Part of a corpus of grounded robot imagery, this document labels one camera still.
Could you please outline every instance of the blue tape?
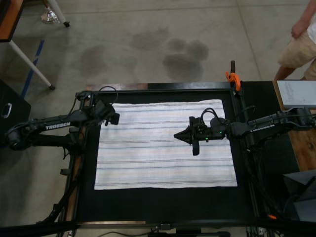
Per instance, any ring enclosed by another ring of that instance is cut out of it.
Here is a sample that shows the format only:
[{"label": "blue tape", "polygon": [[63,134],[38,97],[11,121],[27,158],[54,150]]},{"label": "blue tape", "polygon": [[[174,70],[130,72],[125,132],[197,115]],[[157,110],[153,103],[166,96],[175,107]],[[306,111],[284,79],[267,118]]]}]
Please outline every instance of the blue tape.
[{"label": "blue tape", "polygon": [[[42,40],[39,42],[39,47],[38,47],[38,50],[37,50],[36,55],[35,55],[35,56],[37,57],[37,59],[35,59],[34,62],[33,62],[33,64],[34,64],[35,66],[36,66],[36,64],[38,63],[38,60],[39,60],[38,57],[40,56],[41,50],[43,49],[44,42],[45,42],[44,39],[42,39]],[[23,90],[22,90],[22,93],[21,93],[21,96],[22,96],[23,98],[25,98],[25,96],[26,96],[26,92],[28,91],[29,85],[30,85],[30,83],[31,83],[31,79],[32,79],[33,73],[34,73],[34,71],[33,71],[32,69],[30,69],[29,74],[28,74],[28,76],[26,77],[26,82],[25,82],[25,84],[24,84],[24,87],[23,87]]]},{"label": "blue tape", "polygon": [[38,48],[38,50],[37,50],[37,52],[36,52],[36,55],[35,55],[36,57],[38,57],[38,56],[40,55],[41,50],[43,49],[43,46],[44,46],[44,41],[45,41],[45,40],[43,40],[43,39],[40,41],[40,43],[39,43],[39,48]]},{"label": "blue tape", "polygon": [[[33,64],[36,66],[36,64],[38,63],[38,58],[37,59],[35,59],[35,61],[33,62]],[[32,79],[32,76],[33,76],[33,73],[34,73],[34,71],[31,69],[30,71],[29,71],[29,74],[28,74],[28,77],[26,78],[26,82],[25,82],[25,84],[24,84],[24,87],[23,87],[23,90],[22,90],[22,93],[21,93],[21,96],[22,96],[22,98],[24,98],[25,97],[25,95],[26,95],[26,92],[28,91],[28,88],[29,88],[29,85],[30,85],[30,82],[31,82],[31,79]]]}]

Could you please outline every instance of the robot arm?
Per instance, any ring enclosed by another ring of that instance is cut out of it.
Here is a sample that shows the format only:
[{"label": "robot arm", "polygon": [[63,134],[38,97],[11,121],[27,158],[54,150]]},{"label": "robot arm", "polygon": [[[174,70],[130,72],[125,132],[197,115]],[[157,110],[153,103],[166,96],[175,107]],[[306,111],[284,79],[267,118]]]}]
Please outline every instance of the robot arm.
[{"label": "robot arm", "polygon": [[[90,96],[90,104],[85,106],[84,101],[88,96]],[[17,124],[4,135],[4,145],[8,145],[12,150],[25,150],[30,146],[57,146],[69,149],[78,144],[78,138],[73,134],[62,137],[40,133],[68,126],[99,126],[104,121],[105,126],[109,122],[114,125],[119,123],[119,114],[115,112],[113,106],[98,100],[92,92],[77,93],[76,99],[81,104],[79,110],[70,112],[68,115],[32,119]]]},{"label": "robot arm", "polygon": [[291,130],[305,131],[315,127],[316,117],[308,108],[292,108],[249,122],[230,122],[215,114],[207,127],[202,119],[190,117],[190,125],[174,138],[193,145],[193,155],[199,154],[199,141],[245,139],[247,149],[260,146],[266,140]]}]

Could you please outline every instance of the person's arm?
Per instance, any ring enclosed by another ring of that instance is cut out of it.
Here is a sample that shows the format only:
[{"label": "person's arm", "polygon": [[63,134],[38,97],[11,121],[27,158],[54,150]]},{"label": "person's arm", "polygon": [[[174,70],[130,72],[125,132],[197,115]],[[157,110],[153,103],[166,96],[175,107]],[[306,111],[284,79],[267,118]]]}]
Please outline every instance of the person's arm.
[{"label": "person's arm", "polygon": [[316,0],[310,0],[302,17],[292,27],[292,37],[297,39],[310,25],[311,19],[316,13]]}]

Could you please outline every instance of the white towel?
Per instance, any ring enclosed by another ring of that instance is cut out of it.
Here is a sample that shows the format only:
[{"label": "white towel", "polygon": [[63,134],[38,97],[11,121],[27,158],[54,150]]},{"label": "white towel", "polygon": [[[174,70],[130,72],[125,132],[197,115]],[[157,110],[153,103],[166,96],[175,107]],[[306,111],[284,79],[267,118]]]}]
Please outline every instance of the white towel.
[{"label": "white towel", "polygon": [[[95,190],[237,186],[227,139],[200,142],[200,154],[173,137],[212,107],[224,118],[221,100],[189,103],[113,104],[117,126],[102,126]],[[213,115],[205,114],[209,126]]]}]

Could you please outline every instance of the concrete floor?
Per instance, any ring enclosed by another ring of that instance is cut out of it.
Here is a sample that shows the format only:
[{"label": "concrete floor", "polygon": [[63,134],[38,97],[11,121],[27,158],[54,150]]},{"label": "concrete floor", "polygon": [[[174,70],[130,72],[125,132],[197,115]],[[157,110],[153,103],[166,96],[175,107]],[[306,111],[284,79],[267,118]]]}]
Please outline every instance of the concrete floor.
[{"label": "concrete floor", "polygon": [[[26,96],[31,118],[67,113],[75,92],[87,84],[225,81],[231,60],[243,81],[272,80],[277,57],[308,0],[58,2],[70,28],[43,24],[43,6],[30,2],[13,37],[32,60],[45,40],[38,68],[56,86],[51,92],[33,76]],[[290,79],[300,79],[305,68]],[[12,49],[0,43],[0,78],[20,94],[28,72]],[[68,159],[62,160],[62,154],[61,148],[41,147],[1,151],[1,226],[31,224],[48,215],[64,191],[59,171]],[[102,232],[80,231],[78,236]],[[245,236],[244,228],[232,233]]]}]

